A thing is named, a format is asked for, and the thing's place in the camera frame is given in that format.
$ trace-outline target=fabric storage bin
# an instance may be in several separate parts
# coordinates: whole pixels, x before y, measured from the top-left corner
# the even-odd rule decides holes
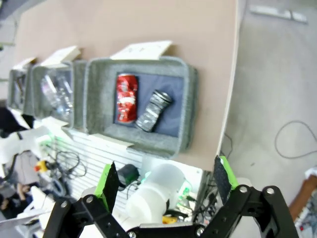
[[[73,62],[74,90],[73,90],[73,120],[71,128],[84,132],[84,85],[87,61]]]
[[[8,99],[6,102],[7,107],[9,109],[19,110],[22,114],[28,116],[33,116],[31,71],[32,67],[29,67],[25,72],[25,79],[22,84],[22,94],[17,85],[17,79],[22,72],[17,69],[12,69],[10,71],[8,84]]]
[[[56,75],[63,76],[67,79],[69,86],[71,87],[72,94],[70,101],[73,104],[72,112],[67,118],[62,117],[53,107],[49,100],[41,90],[41,81],[49,70],[47,66],[37,65],[32,70],[32,87],[33,87],[33,113],[36,119],[44,119],[52,116],[55,119],[68,122],[69,128],[72,128],[75,124],[78,128],[82,128],[82,102],[78,101],[77,94],[83,94],[83,80],[84,71],[86,66],[85,60],[77,60],[74,62],[63,62],[67,67],[54,68]]]
[[[173,78],[183,80],[176,136],[148,133],[136,127],[116,123],[116,79],[121,73],[131,73],[136,76],[166,76],[171,80]],[[191,142],[198,88],[197,78],[197,71],[193,67],[175,57],[161,57],[159,60],[93,59],[87,65],[85,76],[84,126],[86,132],[133,143],[134,145],[128,148],[131,151],[170,158],[186,150]]]

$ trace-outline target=white cylinder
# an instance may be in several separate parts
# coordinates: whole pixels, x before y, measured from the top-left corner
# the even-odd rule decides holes
[[[184,181],[184,174],[176,166],[156,167],[127,201],[128,216],[138,219],[141,224],[162,223],[166,209],[176,206]]]

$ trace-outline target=white label card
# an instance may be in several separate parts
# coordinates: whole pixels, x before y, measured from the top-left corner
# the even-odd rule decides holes
[[[158,60],[172,41],[155,41],[131,44],[115,53],[112,60]]]

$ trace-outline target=tangled wires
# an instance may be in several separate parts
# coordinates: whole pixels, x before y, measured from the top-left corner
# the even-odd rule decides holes
[[[87,167],[75,152],[58,151],[55,158],[51,155],[50,157],[55,161],[55,166],[51,170],[51,177],[75,179],[83,177],[87,173]]]

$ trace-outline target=person's hand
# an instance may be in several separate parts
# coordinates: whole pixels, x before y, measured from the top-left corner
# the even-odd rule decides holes
[[[30,191],[30,186],[28,186],[28,185],[23,185],[22,186],[22,192],[23,193],[27,193],[27,192],[29,192]]]

